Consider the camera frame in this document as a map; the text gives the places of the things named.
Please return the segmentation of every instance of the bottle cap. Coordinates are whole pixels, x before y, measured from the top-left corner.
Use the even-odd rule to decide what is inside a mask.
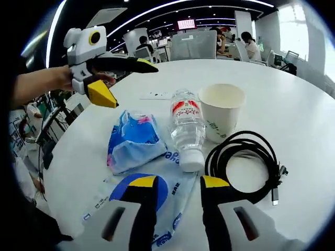
[[[179,165],[184,172],[197,172],[205,167],[203,153],[198,149],[180,151]]]

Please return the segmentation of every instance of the office ceiling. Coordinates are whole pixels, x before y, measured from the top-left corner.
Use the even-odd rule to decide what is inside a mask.
[[[126,11],[117,16],[114,20],[112,20],[112,22],[104,24],[107,34],[110,34],[119,26],[121,26],[128,20],[136,17],[137,15],[140,15],[152,8],[161,6],[163,4],[171,3],[173,1],[174,0],[129,0],[128,2],[124,2],[124,0],[66,0],[66,4],[64,5],[64,8],[60,15],[52,40],[52,47],[50,52],[50,66],[57,66],[63,63],[61,55],[65,54],[66,52],[63,48],[63,39],[68,29],[72,27],[82,29],[85,28],[89,21],[100,9],[116,7],[127,8]],[[161,28],[163,33],[168,34],[168,32],[171,32],[172,29],[176,28],[175,25],[178,20],[187,19],[188,16],[194,19],[235,18],[235,10],[248,11],[251,14],[252,20],[257,20],[258,18],[261,18],[276,11],[277,7],[285,2],[288,2],[289,0],[264,1],[268,4],[274,5],[274,7],[269,7],[263,4],[245,0],[189,0],[172,4],[167,7],[159,8],[157,10],[149,12],[115,31],[107,39],[107,48],[114,48],[119,44],[123,43],[122,37],[125,33],[127,33],[127,30],[145,27],[148,29],[148,31],[150,31],[151,29],[160,26],[173,24],[172,26]],[[217,24],[217,22],[219,22],[218,24],[235,24],[234,20],[218,19],[197,21],[197,25],[200,25],[200,22],[201,25]]]

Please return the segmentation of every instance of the computer monitor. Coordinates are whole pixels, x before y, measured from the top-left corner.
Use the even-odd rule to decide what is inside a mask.
[[[194,22],[194,19],[188,19],[188,20],[180,20],[178,21],[178,29],[179,30],[185,30],[185,29],[196,29],[196,25]]]

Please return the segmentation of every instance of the red bottle label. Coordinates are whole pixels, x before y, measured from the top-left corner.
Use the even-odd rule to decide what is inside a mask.
[[[172,105],[172,115],[174,118],[201,118],[201,112],[195,100],[175,102]]]

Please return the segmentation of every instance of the window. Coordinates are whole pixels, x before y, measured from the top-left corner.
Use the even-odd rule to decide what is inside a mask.
[[[327,75],[335,83],[335,49],[328,37],[325,37],[325,51],[325,75]]]
[[[308,30],[305,13],[300,4],[279,8],[281,51],[293,51],[308,61]]]

